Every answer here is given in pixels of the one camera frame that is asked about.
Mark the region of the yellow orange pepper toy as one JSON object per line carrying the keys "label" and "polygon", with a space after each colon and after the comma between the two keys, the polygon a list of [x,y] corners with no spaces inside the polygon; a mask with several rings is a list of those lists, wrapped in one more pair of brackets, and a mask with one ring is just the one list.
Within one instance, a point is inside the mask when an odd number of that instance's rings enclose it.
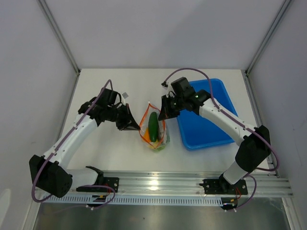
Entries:
{"label": "yellow orange pepper toy", "polygon": [[153,150],[157,149],[158,145],[159,145],[159,140],[156,139],[155,142],[152,142],[150,140],[150,136],[149,136],[149,129],[146,128],[145,133],[141,136],[142,141],[147,144],[147,146]]}

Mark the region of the green cucumber toy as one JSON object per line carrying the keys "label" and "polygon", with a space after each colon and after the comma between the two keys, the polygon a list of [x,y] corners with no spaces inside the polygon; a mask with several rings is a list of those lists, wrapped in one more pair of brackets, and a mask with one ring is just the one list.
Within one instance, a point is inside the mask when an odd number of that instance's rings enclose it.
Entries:
{"label": "green cucumber toy", "polygon": [[152,112],[150,114],[148,121],[148,129],[149,129],[150,140],[152,142],[155,142],[156,139],[158,138],[158,131],[159,131],[157,112]]}

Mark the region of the clear zip bag orange zipper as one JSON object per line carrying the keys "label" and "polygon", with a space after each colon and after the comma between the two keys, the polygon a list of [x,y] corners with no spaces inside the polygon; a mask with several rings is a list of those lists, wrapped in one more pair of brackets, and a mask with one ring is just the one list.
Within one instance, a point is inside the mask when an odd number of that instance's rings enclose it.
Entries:
{"label": "clear zip bag orange zipper", "polygon": [[166,122],[159,121],[160,110],[152,103],[148,106],[139,124],[141,141],[153,151],[163,150],[170,142]]}

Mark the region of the green grapes toy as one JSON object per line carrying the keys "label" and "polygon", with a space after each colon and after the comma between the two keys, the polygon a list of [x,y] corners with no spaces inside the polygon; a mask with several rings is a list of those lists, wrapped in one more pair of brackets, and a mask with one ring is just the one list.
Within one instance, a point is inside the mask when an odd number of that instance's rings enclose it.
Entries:
{"label": "green grapes toy", "polygon": [[159,151],[164,150],[165,148],[166,148],[166,145],[159,146],[158,148],[154,149],[154,151],[159,152]]}

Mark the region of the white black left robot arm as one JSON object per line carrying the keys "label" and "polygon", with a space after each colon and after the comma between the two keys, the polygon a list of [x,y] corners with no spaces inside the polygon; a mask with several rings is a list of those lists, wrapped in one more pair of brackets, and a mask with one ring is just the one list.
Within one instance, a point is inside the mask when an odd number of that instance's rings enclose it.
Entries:
{"label": "white black left robot arm", "polygon": [[103,122],[113,122],[120,131],[140,130],[133,118],[125,96],[111,89],[102,89],[97,97],[85,102],[60,139],[42,156],[29,161],[33,188],[40,188],[61,198],[71,189],[80,192],[108,192],[104,173],[94,166],[69,170],[68,165],[87,137]]}

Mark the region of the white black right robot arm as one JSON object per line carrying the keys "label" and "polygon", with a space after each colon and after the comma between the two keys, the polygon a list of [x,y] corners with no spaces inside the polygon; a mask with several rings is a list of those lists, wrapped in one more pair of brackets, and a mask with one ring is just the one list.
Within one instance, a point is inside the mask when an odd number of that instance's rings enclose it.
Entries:
{"label": "white black right robot arm", "polygon": [[230,193],[243,177],[253,172],[271,154],[270,134],[266,127],[253,127],[229,112],[214,98],[212,91],[195,91],[185,77],[163,82],[167,93],[161,97],[159,120],[175,118],[187,110],[208,119],[238,145],[234,162],[219,177],[219,188]]}

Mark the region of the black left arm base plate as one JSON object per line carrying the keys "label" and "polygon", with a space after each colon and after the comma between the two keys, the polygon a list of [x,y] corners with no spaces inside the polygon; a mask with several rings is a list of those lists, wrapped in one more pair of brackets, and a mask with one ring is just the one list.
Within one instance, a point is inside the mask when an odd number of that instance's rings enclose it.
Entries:
{"label": "black left arm base plate", "polygon": [[83,185],[76,188],[77,192],[89,193],[112,193],[118,192],[119,178],[118,177],[104,177],[102,181],[96,181],[93,185]]}

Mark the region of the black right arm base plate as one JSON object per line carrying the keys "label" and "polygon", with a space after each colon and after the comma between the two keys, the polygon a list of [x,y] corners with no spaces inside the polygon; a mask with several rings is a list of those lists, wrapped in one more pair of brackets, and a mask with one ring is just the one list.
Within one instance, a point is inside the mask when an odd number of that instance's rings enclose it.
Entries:
{"label": "black right arm base plate", "polygon": [[229,184],[222,179],[203,179],[199,184],[207,195],[247,195],[248,189],[244,179],[236,184]]}

